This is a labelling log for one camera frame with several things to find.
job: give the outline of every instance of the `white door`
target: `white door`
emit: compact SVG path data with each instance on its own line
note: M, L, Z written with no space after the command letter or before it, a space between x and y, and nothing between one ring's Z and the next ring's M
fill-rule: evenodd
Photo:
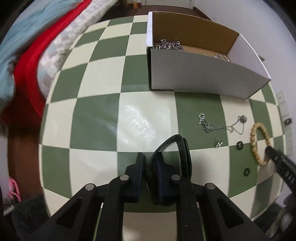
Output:
M146 5L167 5L177 7L191 7L192 0L146 0Z

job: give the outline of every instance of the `red fabric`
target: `red fabric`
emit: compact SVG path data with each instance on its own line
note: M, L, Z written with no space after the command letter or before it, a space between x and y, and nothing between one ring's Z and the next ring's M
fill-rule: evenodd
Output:
M91 1L80 2L75 9L69 11L42 33L22 54L13 71L15 96L1 116L4 123L17 126L40 126L45 99L39 90L37 81L39 59L55 37L80 15Z

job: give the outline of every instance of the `black cord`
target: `black cord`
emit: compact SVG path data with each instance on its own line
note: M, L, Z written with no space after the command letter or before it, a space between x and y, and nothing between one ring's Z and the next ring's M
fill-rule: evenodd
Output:
M148 168L150 168L150 165L152 163L152 160L155 158L156 154L162 148L164 148L165 146L167 146L167 145L169 145L171 143L174 143L174 142L177 143L178 150L179 150L182 176L183 177L186 177L188 179L191 179L191 175L192 175L192 163L191 163L191 156L190 156L190 152L189 152L188 143L187 143L187 140L185 138L183 138L179 134L176 134L176 135L171 136L169 139L167 139L164 143L162 143L155 150L155 152L151 156L151 159L150 159Z

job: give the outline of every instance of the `checkered bedding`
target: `checkered bedding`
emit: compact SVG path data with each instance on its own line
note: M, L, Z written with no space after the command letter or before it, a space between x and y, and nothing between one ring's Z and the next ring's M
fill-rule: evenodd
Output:
M275 149L285 152L278 103L270 84L248 100L206 93L149 91L146 57L147 15L92 25L72 45L56 75L44 110L40 136L41 184L51 214L87 183L103 185L136 161L147 159L168 137L181 134L192 157L192 182L216 184L250 218L279 195L281 178L272 162L259 167L250 147L250 130L262 122ZM243 135L205 133L198 114L216 126L245 115ZM242 125L236 128L241 131ZM214 148L215 138L223 141ZM264 136L257 133L263 157ZM244 148L238 150L236 143ZM176 145L164 151L179 168ZM245 168L250 174L244 176ZM125 240L175 240L174 206L152 205L147 188L139 204L125 205Z

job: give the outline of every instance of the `pink object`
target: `pink object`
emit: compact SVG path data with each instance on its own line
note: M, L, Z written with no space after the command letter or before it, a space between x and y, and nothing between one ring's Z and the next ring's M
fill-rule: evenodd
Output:
M14 199L14 196L17 198L18 202L21 202L20 191L18 189L17 182L13 178L9 178L9 192L7 194L11 200Z

